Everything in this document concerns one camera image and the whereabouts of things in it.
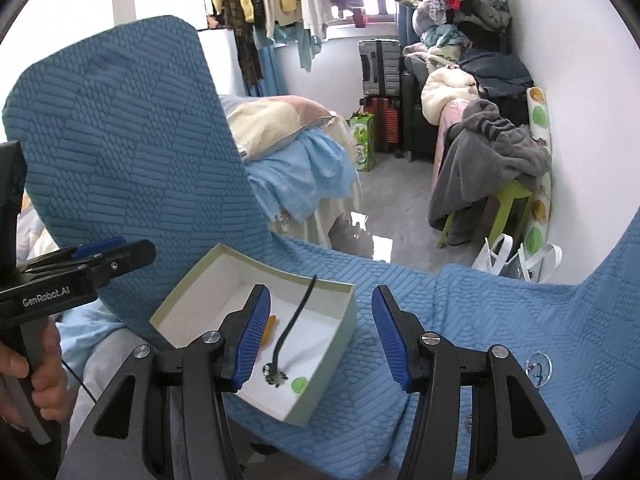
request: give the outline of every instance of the green circle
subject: green circle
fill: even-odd
[[[540,126],[540,128],[546,128],[549,126],[549,122],[546,119],[546,113],[542,106],[536,106],[533,108],[533,111],[531,112],[531,120],[534,124]]]
[[[527,237],[524,240],[524,247],[529,254],[537,253],[545,244],[542,239],[542,232],[537,227],[532,227],[531,231],[527,233]]]
[[[301,394],[305,391],[306,385],[309,381],[306,380],[306,377],[296,377],[291,381],[291,389],[296,394]]]

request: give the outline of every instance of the cardboard box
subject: cardboard box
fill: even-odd
[[[273,269],[218,244],[174,288],[151,324],[176,348],[187,346],[204,332],[218,329],[226,314],[242,309],[255,284],[266,285],[276,325],[237,395],[276,420],[304,426],[356,327],[355,287],[318,280],[280,351],[278,368],[289,380],[279,388],[267,384],[262,367],[271,361],[276,341],[309,282],[309,278]],[[291,389],[297,377],[308,380],[301,394]]]
[[[349,119],[349,126],[356,139],[358,171],[371,171],[375,164],[375,120],[373,114],[357,114]]]

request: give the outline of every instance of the plastic stool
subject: plastic stool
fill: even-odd
[[[500,203],[500,207],[498,208],[498,212],[495,215],[494,225],[491,227],[491,232],[489,233],[488,240],[489,246],[494,244],[495,239],[504,232],[504,227],[507,225],[507,219],[509,218],[509,213],[511,212],[511,207],[513,206],[513,201],[517,198],[527,198],[527,205],[524,209],[524,213],[518,222],[516,227],[516,231],[513,234],[513,239],[518,240],[520,235],[522,234],[522,230],[524,229],[524,224],[529,215],[529,211],[531,210],[531,202],[533,200],[533,194],[528,189],[522,187],[522,184],[517,180],[512,180],[507,184],[503,189],[498,191],[495,194],[498,202]],[[447,221],[444,224],[444,229],[440,234],[440,239],[438,240],[437,248],[443,248],[447,243],[447,233],[449,233],[449,229],[451,229],[451,224],[453,224],[453,215],[455,213],[451,213],[447,216]]]

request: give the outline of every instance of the blue quilted fabric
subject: blue quilted fabric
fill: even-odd
[[[101,298],[158,346],[166,342],[149,317],[219,242],[279,269],[356,285],[356,332],[306,427],[237,397],[227,404],[249,431],[331,476],[360,478],[392,447],[398,465],[408,441],[415,407],[405,411],[409,396],[391,378],[371,315],[371,291],[381,283],[402,309],[458,345],[500,342],[521,362],[546,350],[554,377],[542,393],[574,450],[623,433],[640,408],[638,218],[578,287],[462,267],[446,267],[436,280],[273,235],[196,31],[171,17],[114,28],[31,66],[3,120],[8,137],[22,141],[28,193],[60,246],[118,235],[156,245],[152,266],[115,280]],[[463,453],[464,431],[460,441]]]
[[[507,346],[524,366],[542,351],[553,375],[541,390],[572,451],[628,430],[640,411],[640,210],[610,255],[580,285],[534,285],[445,266],[433,304],[417,314],[458,346]],[[399,468],[417,407],[411,396],[391,452]],[[461,399],[456,469],[466,469],[471,396]]]

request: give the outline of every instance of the metal bolt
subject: metal bolt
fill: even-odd
[[[440,342],[440,336],[435,332],[425,332],[420,339],[425,345],[437,345]]]
[[[507,355],[509,355],[509,351],[501,345],[496,345],[493,348],[491,348],[491,353],[493,355],[495,355],[498,359],[504,359],[505,357],[507,357]]]
[[[217,343],[218,341],[220,341],[221,337],[222,336],[220,335],[220,332],[218,332],[217,330],[209,330],[208,332],[202,334],[202,340],[207,344]]]
[[[149,345],[136,346],[133,351],[133,357],[136,359],[142,359],[148,356],[150,352],[151,348],[149,348]]]

